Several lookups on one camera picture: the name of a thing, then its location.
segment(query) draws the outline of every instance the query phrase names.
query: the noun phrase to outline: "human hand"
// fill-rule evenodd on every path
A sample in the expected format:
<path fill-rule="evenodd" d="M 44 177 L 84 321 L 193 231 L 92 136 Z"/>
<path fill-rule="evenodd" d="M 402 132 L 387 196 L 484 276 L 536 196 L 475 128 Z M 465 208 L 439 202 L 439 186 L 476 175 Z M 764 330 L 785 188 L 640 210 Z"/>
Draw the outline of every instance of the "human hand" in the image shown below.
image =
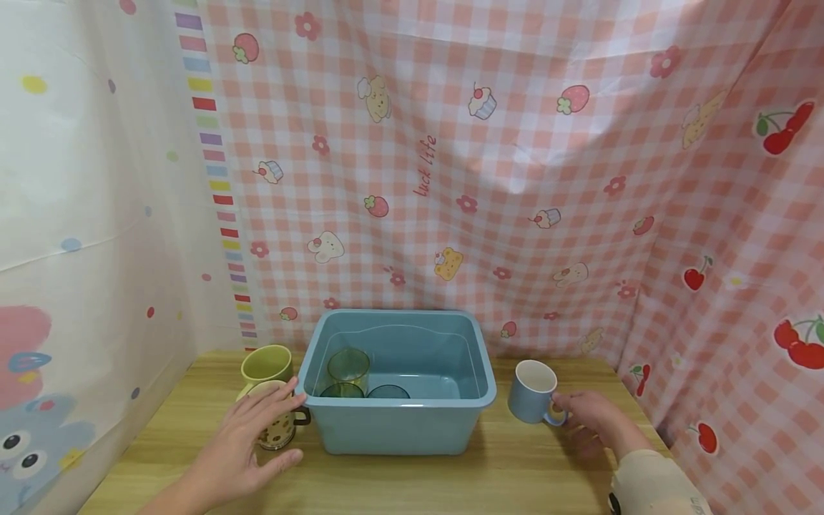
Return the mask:
<path fill-rule="evenodd" d="M 573 445 L 579 447 L 584 456 L 609 447 L 620 461 L 632 451 L 653 448 L 630 417 L 596 391 L 577 391 L 568 395 L 556 392 L 552 400 L 569 412 L 564 426 L 571 432 Z"/>
<path fill-rule="evenodd" d="M 296 377 L 282 388 L 273 386 L 232 405 L 192 466 L 140 513 L 201 515 L 255 492 L 299 463 L 300 449 L 286 451 L 262 466 L 255 455 L 260 432 L 306 401 L 306 394 L 291 396 L 295 386 Z"/>

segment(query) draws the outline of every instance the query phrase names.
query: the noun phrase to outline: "mug handle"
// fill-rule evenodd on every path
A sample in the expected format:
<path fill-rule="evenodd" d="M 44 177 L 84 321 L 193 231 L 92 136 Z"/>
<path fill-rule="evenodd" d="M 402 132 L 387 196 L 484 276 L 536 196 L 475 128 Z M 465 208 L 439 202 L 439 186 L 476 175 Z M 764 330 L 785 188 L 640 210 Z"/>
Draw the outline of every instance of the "mug handle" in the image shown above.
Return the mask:
<path fill-rule="evenodd" d="M 295 425 L 309 425 L 309 423 L 311 423 L 311 413 L 309 412 L 309 408 L 307 408 L 306 406 L 298 406 L 297 408 L 292 410 L 292 413 L 303 413 L 302 419 L 295 417 Z"/>
<path fill-rule="evenodd" d="M 554 405 L 555 405 L 555 403 L 550 401 L 550 410 L 552 409 L 552 406 L 554 406 Z M 549 424 L 551 426 L 555 426 L 557 428 L 559 426 L 562 426 L 562 425 L 566 424 L 566 420 L 569 417 L 569 413 L 566 410 L 564 410 L 563 413 L 564 413 L 564 417 L 561 420 L 553 419 L 552 417 L 550 417 L 549 413 L 544 413 L 544 420 L 546 421 L 547 424 Z"/>
<path fill-rule="evenodd" d="M 241 397 L 243 397 L 244 395 L 247 395 L 247 394 L 249 393 L 249 390 L 251 390 L 251 389 L 252 389 L 252 388 L 254 388 L 255 386 L 257 386 L 257 385 L 251 385 L 251 384 L 249 384 L 249 383 L 246 383 L 246 385 L 245 385 L 245 386 L 243 386 L 243 390 L 241 390 L 241 393 L 237 396 L 237 398 L 238 398 L 238 399 L 240 399 L 240 398 L 241 398 Z"/>

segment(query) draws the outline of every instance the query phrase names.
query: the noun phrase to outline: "cup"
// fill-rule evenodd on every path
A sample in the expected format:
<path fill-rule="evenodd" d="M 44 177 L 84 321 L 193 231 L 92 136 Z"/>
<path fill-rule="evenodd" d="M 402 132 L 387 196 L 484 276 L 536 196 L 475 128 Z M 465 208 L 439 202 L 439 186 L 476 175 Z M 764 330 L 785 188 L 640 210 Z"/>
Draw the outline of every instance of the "cup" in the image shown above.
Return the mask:
<path fill-rule="evenodd" d="M 248 390 L 248 395 L 260 395 L 262 391 L 265 390 L 267 387 L 271 386 L 272 383 L 278 385 L 278 388 L 283 388 L 284 386 L 286 386 L 285 382 L 279 381 L 277 379 L 273 381 L 261 382 L 250 388 Z M 244 395 L 247 395 L 246 391 L 242 391 L 240 394 L 238 394 L 237 399 L 240 400 L 240 398 Z M 296 413 L 303 414 L 303 418 L 295 418 Z M 310 422 L 311 414 L 309 413 L 309 409 L 306 406 L 298 406 L 289 413 L 286 413 L 278 417 L 271 424 L 269 424 L 268 428 L 261 431 L 260 435 L 258 435 L 258 445 L 260 445 L 267 451 L 277 451 L 279 449 L 282 449 L 286 447 L 289 444 L 289 442 L 292 441 L 292 438 L 295 438 L 295 432 L 297 431 L 295 429 L 295 426 L 307 425 Z"/>
<path fill-rule="evenodd" d="M 363 392 L 369 391 L 369 357 L 355 347 L 345 347 L 332 356 L 326 371 L 333 382 L 350 382 Z"/>
<path fill-rule="evenodd" d="M 383 385 L 369 392 L 370 399 L 409 399 L 410 394 L 397 385 Z"/>
<path fill-rule="evenodd" d="M 343 399 L 362 399 L 363 390 L 351 382 L 336 382 L 321 393 L 321 397 L 335 397 Z"/>
<path fill-rule="evenodd" d="M 287 382 L 292 379 L 292 352 L 282 345 L 266 345 L 246 356 L 241 364 L 241 375 L 246 381 L 239 396 L 266 381 Z"/>
<path fill-rule="evenodd" d="M 560 426 L 566 422 L 568 413 L 563 418 L 554 419 L 549 414 L 552 405 L 552 393 L 558 386 L 558 376 L 544 363 L 528 359 L 515 367 L 512 390 L 509 391 L 509 410 L 522 422 L 538 424 L 542 420 L 549 425 Z"/>

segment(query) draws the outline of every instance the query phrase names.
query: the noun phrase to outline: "yellow-green mug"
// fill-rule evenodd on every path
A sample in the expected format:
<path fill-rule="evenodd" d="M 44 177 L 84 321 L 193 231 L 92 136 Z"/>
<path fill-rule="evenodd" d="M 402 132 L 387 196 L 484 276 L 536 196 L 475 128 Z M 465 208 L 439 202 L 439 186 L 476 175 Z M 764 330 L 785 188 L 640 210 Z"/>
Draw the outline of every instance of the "yellow-green mug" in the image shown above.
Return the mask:
<path fill-rule="evenodd" d="M 292 379 L 292 353 L 282 345 L 266 345 L 246 356 L 241 364 L 241 375 L 246 386 L 241 390 L 240 399 L 249 391 L 266 381 L 288 382 Z"/>
<path fill-rule="evenodd" d="M 272 384 L 278 385 L 278 388 L 283 388 L 284 386 L 286 386 L 286 383 L 283 381 L 264 381 L 258 385 L 253 386 L 249 390 L 249 395 L 259 395 L 263 390 L 271 387 Z M 240 400 L 244 395 L 246 395 L 246 393 L 241 392 L 240 394 L 238 394 L 237 399 Z M 297 418 L 295 416 L 296 413 L 303 414 L 303 418 Z M 308 425 L 310 422 L 311 414 L 309 412 L 309 409 L 306 406 L 298 406 L 289 413 L 283 414 L 277 419 L 273 420 L 272 423 L 269 424 L 269 426 L 267 426 L 263 431 L 261 431 L 260 435 L 258 435 L 258 445 L 260 445 L 267 451 L 278 451 L 286 447 L 289 444 L 289 442 L 292 441 L 292 438 L 295 438 L 295 433 L 297 432 L 295 426 Z"/>

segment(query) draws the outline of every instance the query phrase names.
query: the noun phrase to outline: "light blue mug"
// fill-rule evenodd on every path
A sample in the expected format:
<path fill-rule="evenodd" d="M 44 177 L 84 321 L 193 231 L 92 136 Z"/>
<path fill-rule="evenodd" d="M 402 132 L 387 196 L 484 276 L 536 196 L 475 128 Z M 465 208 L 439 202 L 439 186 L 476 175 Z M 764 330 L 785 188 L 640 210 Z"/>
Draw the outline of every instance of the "light blue mug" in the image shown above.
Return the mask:
<path fill-rule="evenodd" d="M 549 425 L 560 426 L 568 413 L 559 419 L 549 414 L 552 394 L 558 387 L 558 376 L 544 363 L 528 359 L 515 367 L 512 390 L 509 391 L 509 410 L 522 422 L 538 424 L 542 420 Z"/>

